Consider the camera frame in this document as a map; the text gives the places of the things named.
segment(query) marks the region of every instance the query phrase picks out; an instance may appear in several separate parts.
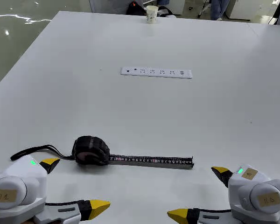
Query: electrical outlet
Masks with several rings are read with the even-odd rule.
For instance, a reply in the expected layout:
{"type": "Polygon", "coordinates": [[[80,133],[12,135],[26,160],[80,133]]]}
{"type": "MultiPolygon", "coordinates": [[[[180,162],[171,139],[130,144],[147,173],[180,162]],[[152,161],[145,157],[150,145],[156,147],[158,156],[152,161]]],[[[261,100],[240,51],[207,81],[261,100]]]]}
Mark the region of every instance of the electrical outlet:
{"type": "Polygon", "coordinates": [[[192,78],[191,70],[183,69],[162,69],[162,68],[145,68],[145,67],[123,67],[122,75],[131,76],[153,76],[153,77],[172,77],[172,78],[192,78]]]}

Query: table surface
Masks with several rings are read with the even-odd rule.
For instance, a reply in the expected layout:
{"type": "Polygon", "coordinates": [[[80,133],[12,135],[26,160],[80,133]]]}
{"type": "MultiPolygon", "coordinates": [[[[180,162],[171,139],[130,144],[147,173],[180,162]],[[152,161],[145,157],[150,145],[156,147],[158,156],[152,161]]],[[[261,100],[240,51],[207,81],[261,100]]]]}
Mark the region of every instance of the table surface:
{"type": "Polygon", "coordinates": [[[70,154],[81,135],[113,154],[193,155],[195,166],[61,161],[48,202],[110,201],[93,224],[172,224],[169,210],[228,209],[211,166],[249,163],[280,178],[280,27],[59,12],[0,83],[0,170],[27,147],[70,154]],[[194,78],[123,76],[122,66],[191,69],[194,78]]]}

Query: jeans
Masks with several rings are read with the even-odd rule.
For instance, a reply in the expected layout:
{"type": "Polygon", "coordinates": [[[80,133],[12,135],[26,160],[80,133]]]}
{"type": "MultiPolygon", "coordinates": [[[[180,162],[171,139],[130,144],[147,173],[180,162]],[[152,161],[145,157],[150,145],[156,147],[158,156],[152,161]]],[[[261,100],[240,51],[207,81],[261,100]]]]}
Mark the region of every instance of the jeans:
{"type": "Polygon", "coordinates": [[[212,0],[210,6],[210,19],[217,20],[223,16],[230,0],[212,0]]]}

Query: white cup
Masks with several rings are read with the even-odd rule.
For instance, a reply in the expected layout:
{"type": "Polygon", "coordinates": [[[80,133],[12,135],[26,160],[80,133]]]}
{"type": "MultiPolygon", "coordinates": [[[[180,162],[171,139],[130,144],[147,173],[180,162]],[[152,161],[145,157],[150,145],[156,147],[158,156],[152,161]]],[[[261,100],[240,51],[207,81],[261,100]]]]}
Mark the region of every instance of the white cup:
{"type": "Polygon", "coordinates": [[[159,7],[146,6],[146,20],[148,23],[155,23],[159,7]]]}

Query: shiny floor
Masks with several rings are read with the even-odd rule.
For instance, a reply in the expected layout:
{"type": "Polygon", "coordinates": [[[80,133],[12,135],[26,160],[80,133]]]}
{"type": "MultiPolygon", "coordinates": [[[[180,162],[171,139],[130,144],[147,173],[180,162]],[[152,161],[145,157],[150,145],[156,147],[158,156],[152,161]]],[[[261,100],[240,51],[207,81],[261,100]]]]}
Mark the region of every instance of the shiny floor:
{"type": "MultiPolygon", "coordinates": [[[[195,19],[203,3],[186,0],[179,17],[195,19]]],[[[0,0],[0,81],[60,10],[91,11],[89,0],[0,0]]],[[[201,19],[210,19],[210,11],[204,12],[201,19]]],[[[269,19],[259,17],[253,22],[266,23],[269,19]]]]}

